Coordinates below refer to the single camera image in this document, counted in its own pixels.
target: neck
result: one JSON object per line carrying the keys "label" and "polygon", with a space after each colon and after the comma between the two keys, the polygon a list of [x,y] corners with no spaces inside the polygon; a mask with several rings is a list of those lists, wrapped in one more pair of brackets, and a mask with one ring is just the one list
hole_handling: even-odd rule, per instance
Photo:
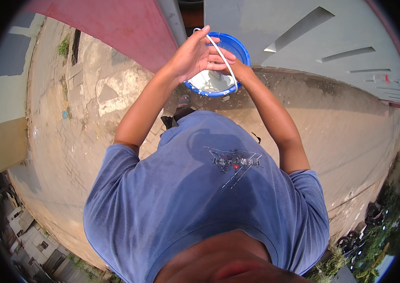
{"label": "neck", "polygon": [[241,230],[235,230],[203,240],[178,253],[163,266],[156,276],[154,283],[166,282],[196,258],[223,250],[244,250],[266,261],[270,261],[269,253],[263,243]]}

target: forearm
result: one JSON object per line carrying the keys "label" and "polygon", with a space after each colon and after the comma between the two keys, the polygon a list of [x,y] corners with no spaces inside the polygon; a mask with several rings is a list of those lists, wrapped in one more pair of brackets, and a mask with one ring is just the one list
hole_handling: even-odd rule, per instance
{"label": "forearm", "polygon": [[138,153],[157,115],[178,84],[169,65],[159,70],[124,115],[115,133],[114,143],[128,145]]}
{"label": "forearm", "polygon": [[234,73],[249,93],[268,133],[277,144],[281,169],[287,173],[310,169],[301,136],[288,111],[250,67],[237,64]]}

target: lips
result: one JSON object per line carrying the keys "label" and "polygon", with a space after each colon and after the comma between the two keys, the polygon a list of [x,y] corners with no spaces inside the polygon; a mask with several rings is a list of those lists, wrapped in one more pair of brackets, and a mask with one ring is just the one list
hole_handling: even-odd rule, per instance
{"label": "lips", "polygon": [[212,279],[221,280],[257,269],[266,269],[266,267],[255,261],[235,260],[221,267],[216,273],[214,273]]}

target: red wall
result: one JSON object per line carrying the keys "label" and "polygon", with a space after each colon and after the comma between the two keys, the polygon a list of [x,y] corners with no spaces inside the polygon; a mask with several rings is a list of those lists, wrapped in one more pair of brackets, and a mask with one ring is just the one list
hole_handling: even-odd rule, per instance
{"label": "red wall", "polygon": [[83,31],[152,72],[177,50],[156,0],[33,0],[26,10]]}

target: ground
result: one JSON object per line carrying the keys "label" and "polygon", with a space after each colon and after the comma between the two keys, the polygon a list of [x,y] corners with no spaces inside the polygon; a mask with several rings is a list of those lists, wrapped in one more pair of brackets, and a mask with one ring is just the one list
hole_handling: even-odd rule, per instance
{"label": "ground", "polygon": [[[66,35],[71,43],[64,60],[57,45]],[[84,234],[84,203],[119,121],[153,74],[84,33],[78,63],[72,66],[73,35],[73,28],[51,18],[41,30],[29,73],[29,156],[9,173],[38,222],[70,251],[104,269]],[[323,185],[331,237],[347,233],[364,219],[400,149],[400,109],[321,78],[269,71],[257,75],[301,133],[311,168]],[[191,94],[195,109],[220,113],[255,133],[278,163],[276,144],[246,90],[208,98],[180,85],[161,115],[171,116],[184,93]],[[163,132],[157,119],[140,158],[156,150]]]}

